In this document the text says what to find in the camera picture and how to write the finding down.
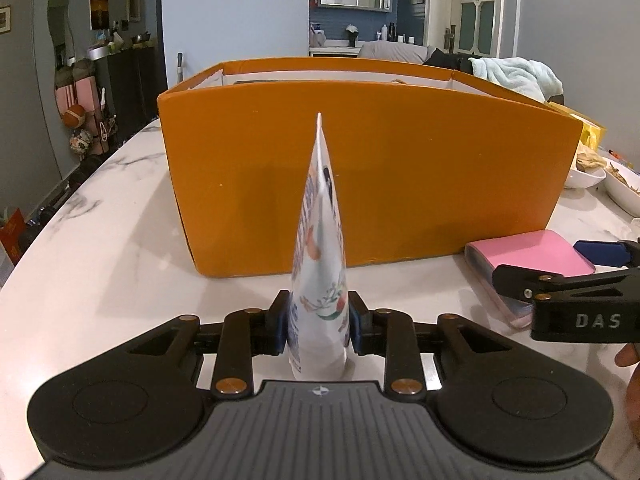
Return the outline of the person's right hand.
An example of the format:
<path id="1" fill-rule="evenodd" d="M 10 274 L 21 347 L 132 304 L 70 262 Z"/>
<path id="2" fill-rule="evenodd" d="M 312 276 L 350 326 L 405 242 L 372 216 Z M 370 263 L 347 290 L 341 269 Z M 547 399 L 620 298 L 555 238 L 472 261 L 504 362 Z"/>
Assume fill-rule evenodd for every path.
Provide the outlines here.
<path id="1" fill-rule="evenodd" d="M 640 442 L 640 364 L 639 345 L 625 344 L 615 356 L 618 367 L 634 367 L 626 388 L 625 410 L 629 429 L 637 443 Z"/>

